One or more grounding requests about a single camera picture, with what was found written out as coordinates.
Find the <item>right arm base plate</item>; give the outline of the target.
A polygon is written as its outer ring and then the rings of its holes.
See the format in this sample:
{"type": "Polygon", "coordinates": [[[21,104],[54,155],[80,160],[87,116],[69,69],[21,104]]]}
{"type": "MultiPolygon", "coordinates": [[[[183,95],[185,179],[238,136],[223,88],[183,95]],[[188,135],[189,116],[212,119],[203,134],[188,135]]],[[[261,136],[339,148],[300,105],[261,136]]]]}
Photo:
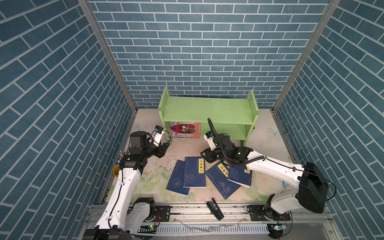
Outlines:
{"type": "Polygon", "coordinates": [[[272,208],[265,209],[262,205],[249,205],[246,207],[247,212],[250,215],[251,221],[290,221],[291,214],[286,212],[279,214],[272,208]]]}

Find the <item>red Hamlet picture book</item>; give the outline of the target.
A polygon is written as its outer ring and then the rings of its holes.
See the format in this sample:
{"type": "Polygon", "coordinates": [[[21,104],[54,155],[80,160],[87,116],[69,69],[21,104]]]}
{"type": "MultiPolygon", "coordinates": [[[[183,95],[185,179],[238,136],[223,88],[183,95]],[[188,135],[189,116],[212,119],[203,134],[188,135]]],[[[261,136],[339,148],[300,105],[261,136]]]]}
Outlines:
{"type": "Polygon", "coordinates": [[[201,124],[171,122],[169,132],[173,138],[199,139],[201,137],[201,124]]]}

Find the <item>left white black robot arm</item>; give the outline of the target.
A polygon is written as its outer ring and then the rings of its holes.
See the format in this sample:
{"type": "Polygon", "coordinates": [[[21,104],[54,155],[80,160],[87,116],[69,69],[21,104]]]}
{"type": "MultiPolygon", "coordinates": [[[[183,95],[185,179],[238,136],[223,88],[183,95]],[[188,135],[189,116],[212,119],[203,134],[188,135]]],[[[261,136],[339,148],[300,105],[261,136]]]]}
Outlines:
{"type": "Polygon", "coordinates": [[[122,153],[119,162],[117,185],[112,196],[93,229],[85,230],[84,240],[145,240],[138,235],[146,219],[156,215],[154,198],[138,198],[129,210],[133,192],[139,183],[148,159],[162,158],[169,142],[162,143],[167,131],[156,126],[152,133],[138,131],[130,135],[128,150],[122,153]]]}

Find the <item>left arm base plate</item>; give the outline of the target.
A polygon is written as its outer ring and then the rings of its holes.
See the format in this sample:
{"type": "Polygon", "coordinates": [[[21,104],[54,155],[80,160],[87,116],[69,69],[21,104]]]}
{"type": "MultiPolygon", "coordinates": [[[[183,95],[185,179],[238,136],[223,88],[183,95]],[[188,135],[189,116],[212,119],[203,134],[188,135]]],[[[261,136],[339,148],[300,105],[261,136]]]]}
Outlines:
{"type": "Polygon", "coordinates": [[[144,220],[146,223],[162,223],[169,222],[171,215],[171,206],[160,205],[155,207],[155,211],[144,220]]]}

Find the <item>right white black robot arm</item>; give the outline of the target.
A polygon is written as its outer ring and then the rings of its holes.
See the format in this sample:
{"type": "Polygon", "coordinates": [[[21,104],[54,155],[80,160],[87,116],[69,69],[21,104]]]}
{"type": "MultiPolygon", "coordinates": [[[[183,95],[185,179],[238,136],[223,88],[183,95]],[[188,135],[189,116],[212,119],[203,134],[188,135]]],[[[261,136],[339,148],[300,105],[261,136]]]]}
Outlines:
{"type": "Polygon", "coordinates": [[[277,220],[287,212],[304,208],[312,213],[322,214],[332,181],[323,176],[318,166],[308,162],[305,165],[280,161],[262,155],[245,147],[237,147],[227,134],[218,134],[213,122],[208,119],[210,131],[204,136],[209,148],[201,152],[209,163],[218,161],[221,167],[236,167],[256,171],[281,180],[291,190],[268,197],[263,211],[269,220],[277,220]]]}

